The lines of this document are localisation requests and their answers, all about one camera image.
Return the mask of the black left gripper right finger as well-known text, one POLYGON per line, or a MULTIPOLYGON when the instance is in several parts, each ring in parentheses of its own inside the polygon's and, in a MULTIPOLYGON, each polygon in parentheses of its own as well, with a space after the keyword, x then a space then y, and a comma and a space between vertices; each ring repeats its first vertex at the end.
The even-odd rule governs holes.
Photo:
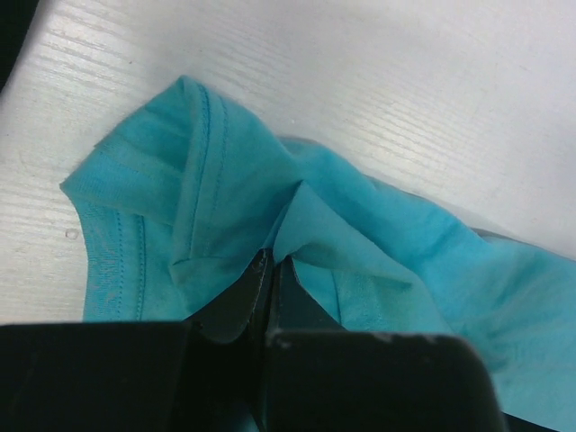
POLYGON ((270 431, 504 431, 479 356, 458 337, 351 331, 276 269, 265 336, 270 431))

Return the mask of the turquoise t-shirt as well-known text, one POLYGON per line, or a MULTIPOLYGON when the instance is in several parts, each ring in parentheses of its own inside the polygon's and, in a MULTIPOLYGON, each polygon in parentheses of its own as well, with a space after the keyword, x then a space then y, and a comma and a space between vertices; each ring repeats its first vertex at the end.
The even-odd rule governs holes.
POLYGON ((183 320, 269 248, 347 329, 446 333, 505 412, 575 428, 575 264, 481 235, 321 145, 276 137, 187 76, 62 183, 88 259, 87 321, 183 320))

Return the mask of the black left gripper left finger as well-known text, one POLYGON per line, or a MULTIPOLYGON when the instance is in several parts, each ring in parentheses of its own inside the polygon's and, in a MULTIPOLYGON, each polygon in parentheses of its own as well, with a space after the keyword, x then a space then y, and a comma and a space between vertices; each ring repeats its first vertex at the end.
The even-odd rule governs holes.
POLYGON ((260 430, 249 322, 272 270, 259 252, 183 320, 2 326, 2 430, 260 430))

